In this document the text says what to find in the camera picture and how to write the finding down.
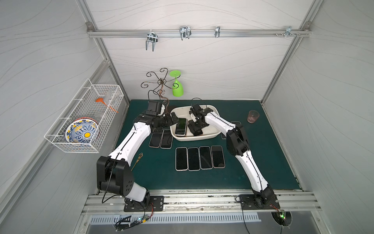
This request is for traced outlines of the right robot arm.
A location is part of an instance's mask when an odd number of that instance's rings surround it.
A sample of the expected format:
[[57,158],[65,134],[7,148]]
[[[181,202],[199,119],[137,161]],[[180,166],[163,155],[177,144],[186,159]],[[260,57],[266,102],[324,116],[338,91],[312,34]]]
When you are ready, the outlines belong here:
[[235,156],[249,178],[255,205],[260,209],[269,206],[276,196],[252,156],[245,128],[226,121],[211,108],[203,109],[198,104],[190,108],[189,114],[192,120],[188,128],[193,135],[199,136],[203,128],[213,126],[226,136],[229,153]]

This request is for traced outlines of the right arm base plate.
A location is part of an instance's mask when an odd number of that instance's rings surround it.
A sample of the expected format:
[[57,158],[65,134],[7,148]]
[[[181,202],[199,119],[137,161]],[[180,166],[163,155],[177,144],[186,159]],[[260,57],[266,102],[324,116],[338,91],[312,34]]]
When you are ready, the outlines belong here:
[[243,210],[280,210],[276,195],[269,197],[266,203],[262,203],[261,198],[253,194],[238,195],[236,201],[240,203]]

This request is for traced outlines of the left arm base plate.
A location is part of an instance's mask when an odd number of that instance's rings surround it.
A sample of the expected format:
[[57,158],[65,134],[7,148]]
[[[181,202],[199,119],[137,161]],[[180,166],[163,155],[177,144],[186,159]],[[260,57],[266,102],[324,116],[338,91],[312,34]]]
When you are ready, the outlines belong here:
[[124,212],[160,212],[164,209],[164,196],[146,196],[142,202],[124,199]]

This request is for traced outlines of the diagonal phone white case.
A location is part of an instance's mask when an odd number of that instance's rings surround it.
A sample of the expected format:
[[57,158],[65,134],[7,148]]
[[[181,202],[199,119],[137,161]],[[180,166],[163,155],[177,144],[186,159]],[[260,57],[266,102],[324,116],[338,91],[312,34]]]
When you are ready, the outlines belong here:
[[232,121],[231,123],[234,124],[235,126],[242,125],[242,123],[240,121]]

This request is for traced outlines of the phone front row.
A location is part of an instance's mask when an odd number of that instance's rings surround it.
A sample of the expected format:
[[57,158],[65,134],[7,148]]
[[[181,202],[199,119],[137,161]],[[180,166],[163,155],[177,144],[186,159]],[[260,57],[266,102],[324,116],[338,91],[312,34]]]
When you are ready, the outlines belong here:
[[203,134],[201,128],[193,128],[193,129],[191,130],[191,133],[192,133],[194,136],[200,136],[200,135]]
[[188,169],[188,151],[186,147],[178,147],[175,150],[176,171],[186,171]]

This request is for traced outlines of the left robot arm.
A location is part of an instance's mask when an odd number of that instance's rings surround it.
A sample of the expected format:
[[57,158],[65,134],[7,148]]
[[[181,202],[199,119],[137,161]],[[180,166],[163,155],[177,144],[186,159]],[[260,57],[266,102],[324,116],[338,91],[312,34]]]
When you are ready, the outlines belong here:
[[119,146],[96,163],[97,188],[136,202],[147,202],[149,192],[134,181],[131,163],[143,141],[154,129],[170,127],[178,122],[174,112],[163,115],[140,114]]

